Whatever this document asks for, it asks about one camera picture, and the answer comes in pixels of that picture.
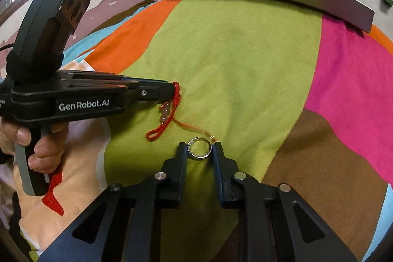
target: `silver ring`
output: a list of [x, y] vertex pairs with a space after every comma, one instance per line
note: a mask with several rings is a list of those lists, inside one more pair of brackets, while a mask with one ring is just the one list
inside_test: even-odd
[[[209, 144], [210, 150], [209, 150], [209, 152], [208, 152], [207, 154], [205, 154], [205, 155], [203, 155], [203, 156], [198, 156], [198, 155], [195, 155], [195, 153], [193, 153], [193, 152], [191, 151], [191, 146], [192, 146], [195, 142], [197, 142], [197, 141], [205, 141], [205, 142], [207, 142], [207, 143]], [[211, 149], [212, 149], [212, 148], [213, 148], [213, 145], [211, 144], [211, 141], [210, 141], [209, 139], [207, 139], [207, 138], [204, 138], [204, 137], [196, 137], [196, 138], [194, 138], [194, 139], [191, 139], [191, 140], [188, 142], [188, 144], [187, 144], [188, 156], [190, 157], [190, 159], [196, 160], [196, 161], [205, 160], [207, 157], [209, 157], [209, 154], [211, 153]]]

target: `triangular cutout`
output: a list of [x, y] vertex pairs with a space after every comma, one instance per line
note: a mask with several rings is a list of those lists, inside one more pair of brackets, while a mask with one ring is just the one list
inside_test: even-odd
[[106, 209], [107, 204], [101, 204], [72, 232], [72, 237], [89, 244], [94, 243]]
[[294, 203], [294, 212], [300, 228], [301, 237], [305, 243], [311, 243], [325, 238], [325, 233], [315, 224], [314, 220], [298, 204]]

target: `fingernail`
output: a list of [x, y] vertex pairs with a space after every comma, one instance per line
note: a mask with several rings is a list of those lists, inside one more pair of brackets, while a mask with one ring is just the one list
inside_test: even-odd
[[30, 169], [32, 170], [35, 170], [39, 167], [39, 160], [37, 158], [30, 157], [27, 162], [29, 164]]
[[46, 144], [43, 144], [43, 145], [38, 144], [34, 147], [34, 154], [36, 156], [38, 156], [39, 158], [47, 155], [48, 152], [49, 152], [49, 150], [48, 150], [48, 146]]
[[19, 128], [16, 133], [16, 142], [22, 146], [28, 146], [30, 144], [30, 132], [26, 128]]

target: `red braided loop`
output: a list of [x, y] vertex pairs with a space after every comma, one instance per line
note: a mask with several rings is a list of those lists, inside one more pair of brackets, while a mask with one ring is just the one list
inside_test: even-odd
[[146, 133], [146, 139], [149, 141], [157, 140], [162, 135], [162, 133], [165, 131], [167, 126], [169, 126], [170, 122], [172, 121], [174, 117], [174, 112], [176, 111], [176, 108], [179, 105], [180, 100], [182, 99], [182, 96], [180, 96], [179, 83], [175, 81], [173, 84], [174, 84], [174, 97], [172, 99], [172, 111], [163, 124], [160, 124], [156, 129]]

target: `black label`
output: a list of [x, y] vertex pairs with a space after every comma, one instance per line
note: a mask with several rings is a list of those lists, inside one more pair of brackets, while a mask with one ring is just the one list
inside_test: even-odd
[[111, 96], [71, 98], [56, 100], [58, 114], [83, 113], [84, 111], [110, 110], [112, 108]]

